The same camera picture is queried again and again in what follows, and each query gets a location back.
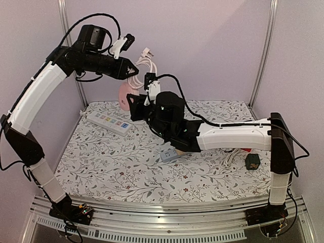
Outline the white multi-switch power strip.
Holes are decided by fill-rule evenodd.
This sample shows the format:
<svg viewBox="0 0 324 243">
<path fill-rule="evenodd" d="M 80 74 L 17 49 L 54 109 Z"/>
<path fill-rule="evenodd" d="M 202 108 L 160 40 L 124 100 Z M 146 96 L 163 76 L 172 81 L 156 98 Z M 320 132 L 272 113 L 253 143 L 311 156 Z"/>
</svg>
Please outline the white multi-switch power strip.
<svg viewBox="0 0 324 243">
<path fill-rule="evenodd" d="M 115 117 L 105 115 L 97 111 L 80 111 L 81 117 L 85 117 L 90 123 L 93 123 L 99 127 L 102 127 L 110 132 L 116 133 L 125 137 L 134 126 L 128 122 L 122 121 Z"/>
</svg>

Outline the blue-grey power strip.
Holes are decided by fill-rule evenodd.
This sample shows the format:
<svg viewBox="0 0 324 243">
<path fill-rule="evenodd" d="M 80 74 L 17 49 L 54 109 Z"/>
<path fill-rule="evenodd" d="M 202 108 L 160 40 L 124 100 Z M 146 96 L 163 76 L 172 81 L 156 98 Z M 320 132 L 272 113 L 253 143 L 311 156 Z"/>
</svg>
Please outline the blue-grey power strip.
<svg viewBox="0 0 324 243">
<path fill-rule="evenodd" d="M 169 149 L 167 151 L 161 152 L 160 153 L 160 158 L 163 162 L 169 162 L 174 159 L 178 159 L 184 155 L 178 155 L 176 152 L 176 149 Z"/>
</svg>

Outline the beige cube socket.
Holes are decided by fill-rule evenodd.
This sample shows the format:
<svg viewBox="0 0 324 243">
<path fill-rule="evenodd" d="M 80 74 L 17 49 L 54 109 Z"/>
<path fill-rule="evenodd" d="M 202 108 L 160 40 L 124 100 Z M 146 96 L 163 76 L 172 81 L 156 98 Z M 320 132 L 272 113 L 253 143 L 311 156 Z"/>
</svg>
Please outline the beige cube socket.
<svg viewBox="0 0 324 243">
<path fill-rule="evenodd" d="M 184 155 L 184 154 L 187 153 L 187 152 L 184 152 L 184 151 L 181 151 L 181 150 L 178 150 L 178 149 L 176 149 L 176 152 L 177 152 L 178 155 Z"/>
</svg>

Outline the red cube socket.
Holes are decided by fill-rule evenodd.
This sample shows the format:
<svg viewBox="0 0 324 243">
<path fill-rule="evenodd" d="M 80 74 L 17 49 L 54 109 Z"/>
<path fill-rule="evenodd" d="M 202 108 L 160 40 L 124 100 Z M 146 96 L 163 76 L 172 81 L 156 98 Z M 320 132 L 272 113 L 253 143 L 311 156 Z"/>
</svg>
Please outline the red cube socket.
<svg viewBox="0 0 324 243">
<path fill-rule="evenodd" d="M 251 152 L 252 151 L 252 149 L 250 149 L 250 148 L 241 148 L 241 150 L 246 151 L 246 152 Z"/>
</svg>

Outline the pink round power strip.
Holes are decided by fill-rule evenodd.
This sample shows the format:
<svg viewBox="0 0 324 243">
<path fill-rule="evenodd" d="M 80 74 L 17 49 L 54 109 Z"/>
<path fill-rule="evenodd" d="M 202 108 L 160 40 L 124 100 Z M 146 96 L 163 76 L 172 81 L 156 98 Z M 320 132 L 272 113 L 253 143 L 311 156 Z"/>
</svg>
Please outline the pink round power strip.
<svg viewBox="0 0 324 243">
<path fill-rule="evenodd" d="M 139 95 L 139 91 L 133 89 L 128 82 L 122 83 L 118 92 L 119 106 L 124 111 L 129 111 L 129 103 L 127 101 L 127 94 Z"/>
</svg>

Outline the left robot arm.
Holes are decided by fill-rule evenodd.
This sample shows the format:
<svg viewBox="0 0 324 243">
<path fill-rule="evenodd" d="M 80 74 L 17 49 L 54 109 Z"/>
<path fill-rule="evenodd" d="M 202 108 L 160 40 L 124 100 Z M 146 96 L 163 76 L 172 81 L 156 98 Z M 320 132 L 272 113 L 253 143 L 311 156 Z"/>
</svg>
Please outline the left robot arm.
<svg viewBox="0 0 324 243">
<path fill-rule="evenodd" d="M 106 75 L 116 80 L 126 80 L 138 74 L 138 68 L 120 55 L 133 44 L 134 36 L 129 33 L 124 37 L 119 36 L 104 48 L 106 36 L 111 36 L 107 29 L 88 24 L 82 26 L 77 40 L 70 47 L 60 42 L 31 78 L 8 114 L 1 117 L 7 142 L 21 163 L 30 169 L 31 176 L 51 202 L 56 204 L 56 212 L 65 220 L 75 216 L 75 208 L 69 204 L 70 197 L 55 178 L 30 126 L 52 92 L 73 72 L 78 75 L 93 72 L 99 77 Z"/>
</svg>

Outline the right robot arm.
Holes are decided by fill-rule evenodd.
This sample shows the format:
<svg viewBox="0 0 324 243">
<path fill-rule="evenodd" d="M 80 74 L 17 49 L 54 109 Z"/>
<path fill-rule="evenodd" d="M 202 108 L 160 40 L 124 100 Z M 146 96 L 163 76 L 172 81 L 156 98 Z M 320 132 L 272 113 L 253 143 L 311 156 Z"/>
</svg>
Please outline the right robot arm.
<svg viewBox="0 0 324 243">
<path fill-rule="evenodd" d="M 262 217 L 272 221 L 281 213 L 291 173 L 297 173 L 294 146 L 298 145 L 309 157 L 309 151 L 290 133 L 282 115 L 271 113 L 269 118 L 235 123 L 213 123 L 193 112 L 184 94 L 153 91 L 161 78 L 178 79 L 171 74 L 156 76 L 147 73 L 146 94 L 127 94 L 131 120 L 145 121 L 154 134 L 184 152 L 201 152 L 218 148 L 248 148 L 270 151 L 270 191 L 268 205 Z"/>
</svg>

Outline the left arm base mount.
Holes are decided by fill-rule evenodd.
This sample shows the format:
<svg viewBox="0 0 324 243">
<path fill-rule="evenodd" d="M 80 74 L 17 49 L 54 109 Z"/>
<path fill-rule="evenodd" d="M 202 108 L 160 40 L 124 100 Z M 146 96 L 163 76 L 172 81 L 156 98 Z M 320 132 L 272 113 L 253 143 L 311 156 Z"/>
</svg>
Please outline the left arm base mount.
<svg viewBox="0 0 324 243">
<path fill-rule="evenodd" d="M 52 204 L 49 215 L 62 220 L 71 220 L 73 223 L 90 225 L 93 210 L 94 208 L 87 204 L 75 206 L 70 201 L 61 201 Z"/>
</svg>

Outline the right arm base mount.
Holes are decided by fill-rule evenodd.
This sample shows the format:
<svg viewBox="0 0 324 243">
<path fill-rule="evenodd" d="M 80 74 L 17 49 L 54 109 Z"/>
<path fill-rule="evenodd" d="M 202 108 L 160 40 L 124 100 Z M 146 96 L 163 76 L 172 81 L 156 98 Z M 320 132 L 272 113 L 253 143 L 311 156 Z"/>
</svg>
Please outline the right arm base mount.
<svg viewBox="0 0 324 243">
<path fill-rule="evenodd" d="M 245 220 L 248 226 L 262 224 L 270 221 L 283 219 L 288 216 L 286 204 L 271 205 L 245 210 Z"/>
</svg>

